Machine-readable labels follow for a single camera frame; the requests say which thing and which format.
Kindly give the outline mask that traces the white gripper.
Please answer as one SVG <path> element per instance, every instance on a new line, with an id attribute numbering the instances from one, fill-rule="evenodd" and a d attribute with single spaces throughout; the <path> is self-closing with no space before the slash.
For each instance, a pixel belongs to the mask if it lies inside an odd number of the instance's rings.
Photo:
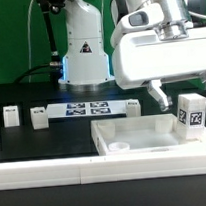
<path id="1" fill-rule="evenodd" d="M 182 78 L 201 72 L 206 86 L 206 27 L 189 29 L 189 37 L 160 41 L 154 31 L 132 32 L 124 35 L 112 54 L 116 83 L 124 89 L 140 87 L 169 111 L 172 98 L 165 94 L 160 79 Z"/>

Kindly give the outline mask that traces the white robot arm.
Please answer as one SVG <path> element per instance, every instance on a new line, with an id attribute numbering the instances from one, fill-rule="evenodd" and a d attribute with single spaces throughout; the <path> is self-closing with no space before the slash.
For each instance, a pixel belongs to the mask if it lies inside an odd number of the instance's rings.
<path id="1" fill-rule="evenodd" d="M 205 0 L 111 0 L 111 56 L 104 54 L 100 13 L 83 0 L 66 0 L 68 52 L 62 84 L 82 89 L 108 82 L 146 87 L 161 110 L 171 99 L 164 83 L 200 79 L 206 85 L 206 27 L 196 27 Z"/>

